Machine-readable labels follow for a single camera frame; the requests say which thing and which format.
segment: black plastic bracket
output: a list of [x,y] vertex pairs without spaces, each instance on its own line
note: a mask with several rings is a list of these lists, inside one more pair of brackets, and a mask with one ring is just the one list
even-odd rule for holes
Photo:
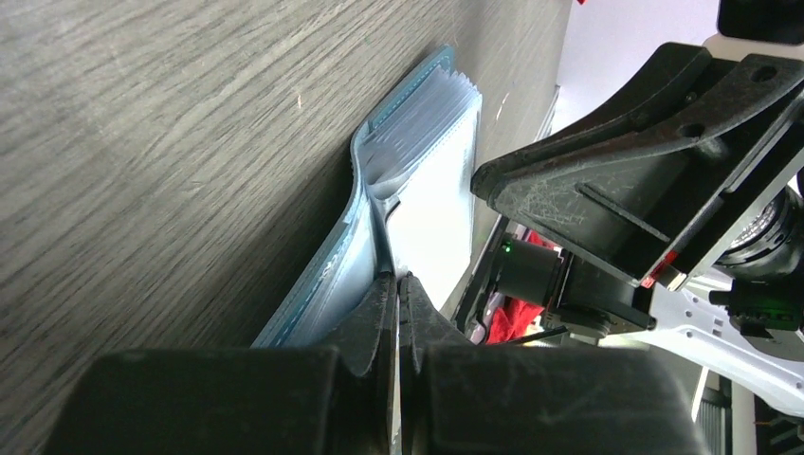
[[586,118],[471,189],[631,286],[703,273],[804,167],[804,63],[666,44]]

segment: blue plastic folder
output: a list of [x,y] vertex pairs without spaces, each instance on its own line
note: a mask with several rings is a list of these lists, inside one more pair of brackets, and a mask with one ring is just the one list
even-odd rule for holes
[[357,129],[346,209],[252,347],[323,338],[382,267],[411,271],[436,305],[447,299],[470,260],[482,102],[454,62],[451,47],[439,48]]

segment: white wall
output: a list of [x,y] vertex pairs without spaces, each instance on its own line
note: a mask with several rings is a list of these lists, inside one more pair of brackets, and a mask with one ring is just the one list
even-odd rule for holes
[[718,0],[589,0],[574,4],[564,40],[553,131],[592,112],[659,45],[702,45],[717,33]]

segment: wood grain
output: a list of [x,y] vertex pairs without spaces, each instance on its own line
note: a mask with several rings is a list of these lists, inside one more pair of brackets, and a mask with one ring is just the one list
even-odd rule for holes
[[482,159],[532,139],[569,5],[3,3],[4,453],[102,353],[248,345],[343,209],[351,133],[441,43],[484,93]]

